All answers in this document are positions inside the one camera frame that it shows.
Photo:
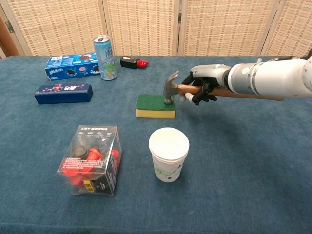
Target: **wooden hammer handle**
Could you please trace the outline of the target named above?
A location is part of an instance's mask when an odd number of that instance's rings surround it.
[[[191,93],[196,94],[198,90],[200,90],[201,86],[192,86],[179,84],[177,86],[178,94]],[[283,101],[283,97],[272,97],[272,96],[262,96],[262,95],[253,95],[253,94],[236,94],[231,92],[225,87],[215,87],[214,90],[209,93],[214,96],[222,96],[222,97],[232,97],[232,98],[254,98],[254,99],[266,99],[266,100],[275,100],[275,101]]]

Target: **black plastic part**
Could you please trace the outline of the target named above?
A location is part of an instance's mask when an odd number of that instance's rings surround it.
[[[230,88],[229,88],[229,74],[226,74],[226,75],[224,76],[224,85],[225,85],[225,87],[227,87],[228,89],[230,89]]]
[[[196,77],[193,82],[194,86],[203,86],[203,84],[204,84],[203,77]]]
[[[308,58],[310,58],[312,56],[312,48],[310,49],[310,51],[308,52],[308,55],[304,55],[302,57],[300,57],[301,59],[305,59],[308,60]]]
[[[219,85],[218,85],[218,82],[216,81],[216,77],[203,77],[203,87],[209,93],[217,86],[219,86]]]
[[[139,61],[139,58],[130,57],[130,56],[122,56],[120,58],[120,65],[122,67],[137,69],[137,62]]]
[[[199,90],[192,98],[192,102],[198,106],[199,102],[202,101],[207,96],[207,94],[208,94],[208,91],[204,89]]]
[[[193,72],[190,72],[190,74],[182,81],[181,84],[189,85],[194,81]]]
[[[86,157],[88,156],[88,150],[84,146],[80,145],[73,149],[72,154],[73,157],[86,159]]]
[[[278,58],[278,61],[291,60],[292,58],[293,58],[292,56],[282,56]]]
[[[217,101],[218,99],[216,98],[216,96],[213,95],[207,95],[206,97],[203,98],[203,101]]]

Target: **wicker room divider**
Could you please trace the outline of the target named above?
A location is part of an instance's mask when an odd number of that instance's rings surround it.
[[[311,0],[0,0],[27,55],[303,55]]]

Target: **black object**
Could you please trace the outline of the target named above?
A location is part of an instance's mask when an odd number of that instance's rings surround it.
[[[88,150],[84,146],[80,145],[73,149],[72,155],[73,157],[86,159],[88,156]]]
[[[193,86],[202,86],[202,89],[200,89],[192,98],[192,102],[195,105],[198,106],[200,101],[217,101],[216,96],[209,95],[209,93],[218,86],[215,77],[193,77],[193,72],[190,72],[190,74],[182,81],[182,84],[189,85],[192,82]]]
[[[312,56],[312,48],[309,50],[307,55],[301,56],[300,59],[308,60]],[[281,56],[277,60],[282,61],[282,60],[290,60],[293,59],[294,56]]]
[[[130,57],[130,56],[122,56],[120,58],[120,65],[122,67],[137,69],[137,62],[139,61],[139,58]]]

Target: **robotic arm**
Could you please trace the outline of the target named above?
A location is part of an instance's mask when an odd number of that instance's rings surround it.
[[[221,86],[239,94],[312,98],[312,57],[307,57],[277,58],[275,61],[242,63],[233,67],[223,64],[196,66],[182,84],[192,83],[202,86],[202,89],[195,95],[186,93],[185,97],[196,105],[202,100],[217,100],[209,93]]]

